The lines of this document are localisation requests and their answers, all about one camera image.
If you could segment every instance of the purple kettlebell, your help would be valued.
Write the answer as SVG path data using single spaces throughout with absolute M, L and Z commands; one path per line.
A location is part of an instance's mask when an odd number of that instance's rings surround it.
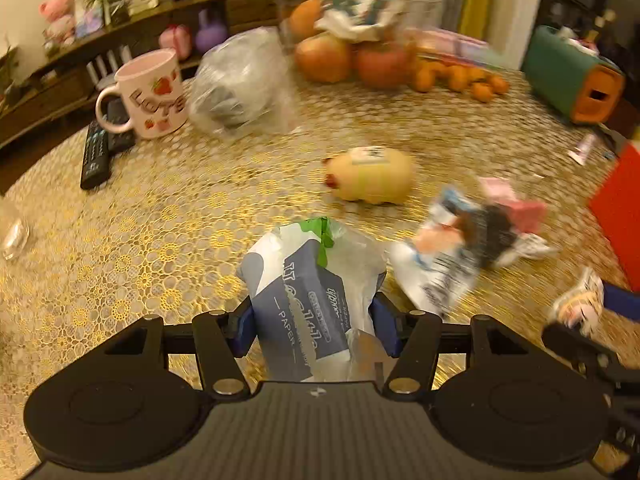
M 226 27 L 219 18 L 210 22 L 207 18 L 207 9 L 202 9 L 198 18 L 200 30 L 196 35 L 196 48 L 201 54 L 206 54 L 213 47 L 226 40 Z

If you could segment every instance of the yellow toy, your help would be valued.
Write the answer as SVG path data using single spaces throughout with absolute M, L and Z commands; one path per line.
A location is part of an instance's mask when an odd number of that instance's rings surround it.
M 401 204 L 411 191 L 411 157 L 384 146 L 353 148 L 324 160 L 325 184 L 342 200 Z

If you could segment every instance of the pink mug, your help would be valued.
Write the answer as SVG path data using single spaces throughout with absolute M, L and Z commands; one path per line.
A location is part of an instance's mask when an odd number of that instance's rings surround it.
M 143 139 L 155 139 L 174 132 L 187 121 L 187 100 L 180 67 L 173 49 L 154 50 L 125 63 L 115 73 L 116 84 L 105 88 L 95 104 L 100 126 L 114 134 L 130 129 Z M 113 124 L 101 113 L 102 100 L 119 94 L 129 114 L 126 124 Z

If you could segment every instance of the fruit pile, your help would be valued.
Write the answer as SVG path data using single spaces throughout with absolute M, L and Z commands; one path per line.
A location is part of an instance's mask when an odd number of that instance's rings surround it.
M 289 31 L 299 42 L 295 62 L 309 81 L 337 83 L 355 72 L 370 88 L 391 90 L 408 84 L 415 91 L 428 92 L 440 80 L 455 92 L 471 86 L 471 95 L 484 103 L 509 89 L 503 78 L 482 68 L 422 60 L 414 44 L 342 40 L 316 29 L 321 15 L 322 0 L 307 0 L 289 17 Z
M 436 81 L 442 81 L 450 90 L 463 92 L 471 88 L 471 95 L 488 103 L 496 94 L 509 91 L 509 83 L 501 76 L 477 66 L 446 66 L 439 61 L 418 60 L 414 64 L 409 86 L 417 92 L 428 92 Z

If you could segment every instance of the yellow curtain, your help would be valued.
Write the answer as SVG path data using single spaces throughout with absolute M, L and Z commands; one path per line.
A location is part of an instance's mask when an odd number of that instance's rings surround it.
M 460 34 L 484 40 L 484 30 L 489 19 L 491 0 L 465 0 L 460 19 Z

